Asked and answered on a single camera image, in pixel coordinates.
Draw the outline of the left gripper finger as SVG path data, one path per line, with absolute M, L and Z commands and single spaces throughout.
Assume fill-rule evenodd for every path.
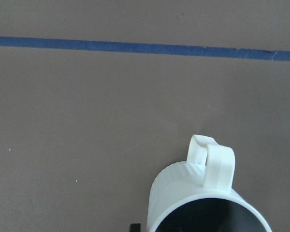
M 140 223 L 132 223 L 130 225 L 130 232 L 140 232 L 141 231 L 141 224 Z

